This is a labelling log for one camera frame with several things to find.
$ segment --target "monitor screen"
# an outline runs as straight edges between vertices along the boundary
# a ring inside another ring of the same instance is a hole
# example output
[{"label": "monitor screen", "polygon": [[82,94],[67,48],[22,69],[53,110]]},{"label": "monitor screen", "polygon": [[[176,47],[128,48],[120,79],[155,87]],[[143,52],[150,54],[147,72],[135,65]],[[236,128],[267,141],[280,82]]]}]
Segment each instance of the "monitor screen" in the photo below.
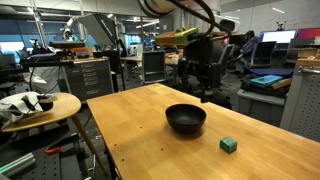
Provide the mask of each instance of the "monitor screen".
[{"label": "monitor screen", "polygon": [[262,42],[277,41],[278,43],[290,43],[290,40],[295,38],[296,30],[285,31],[262,31],[260,39]]},{"label": "monitor screen", "polygon": [[314,38],[316,36],[320,36],[320,27],[319,28],[299,29],[296,38],[297,39],[306,39],[306,38]]}]

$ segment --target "table leg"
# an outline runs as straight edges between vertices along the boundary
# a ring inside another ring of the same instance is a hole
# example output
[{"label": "table leg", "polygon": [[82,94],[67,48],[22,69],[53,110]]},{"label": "table leg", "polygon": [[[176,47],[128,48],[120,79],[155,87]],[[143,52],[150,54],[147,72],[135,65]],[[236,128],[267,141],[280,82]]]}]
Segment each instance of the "table leg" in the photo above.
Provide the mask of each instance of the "table leg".
[{"label": "table leg", "polygon": [[103,163],[102,163],[100,157],[98,156],[98,153],[97,153],[96,149],[94,148],[92,142],[90,141],[86,131],[83,129],[80,120],[78,119],[78,117],[76,115],[71,116],[71,119],[73,120],[74,124],[76,125],[76,127],[77,127],[79,133],[81,134],[82,138],[87,143],[87,146],[89,147],[91,153],[96,155],[96,160],[98,161],[98,164],[99,164],[100,168],[102,169],[103,173],[105,175],[108,175],[105,167],[103,166]]}]

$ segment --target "black bowl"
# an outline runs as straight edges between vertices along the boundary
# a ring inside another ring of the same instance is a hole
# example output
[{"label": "black bowl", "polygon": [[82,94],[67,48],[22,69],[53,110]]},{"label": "black bowl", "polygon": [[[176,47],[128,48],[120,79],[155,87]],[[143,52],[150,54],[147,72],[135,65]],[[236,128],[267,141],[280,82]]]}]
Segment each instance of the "black bowl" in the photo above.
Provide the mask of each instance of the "black bowl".
[{"label": "black bowl", "polygon": [[190,104],[176,104],[166,110],[169,125],[177,132],[189,134],[198,131],[206,120],[206,112]]}]

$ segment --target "person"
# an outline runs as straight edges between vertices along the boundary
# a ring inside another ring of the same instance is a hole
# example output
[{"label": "person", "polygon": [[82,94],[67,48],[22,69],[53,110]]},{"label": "person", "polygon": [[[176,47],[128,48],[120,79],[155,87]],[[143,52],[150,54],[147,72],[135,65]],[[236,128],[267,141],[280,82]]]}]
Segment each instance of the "person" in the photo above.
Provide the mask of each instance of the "person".
[{"label": "person", "polygon": [[241,74],[246,74],[250,69],[252,52],[258,42],[260,42],[260,38],[255,36],[255,33],[252,30],[246,33],[246,37],[248,41],[243,46],[242,50],[240,50],[241,54],[236,58],[236,60],[240,60],[240,62],[244,64]]}]

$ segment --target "green cube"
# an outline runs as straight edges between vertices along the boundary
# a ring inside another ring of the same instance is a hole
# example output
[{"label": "green cube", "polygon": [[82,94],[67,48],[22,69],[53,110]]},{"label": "green cube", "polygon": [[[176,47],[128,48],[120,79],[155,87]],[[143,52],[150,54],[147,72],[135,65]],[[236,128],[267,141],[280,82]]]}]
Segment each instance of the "green cube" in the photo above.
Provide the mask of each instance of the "green cube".
[{"label": "green cube", "polygon": [[238,143],[230,137],[225,137],[220,140],[220,148],[229,154],[237,150],[237,145]]}]

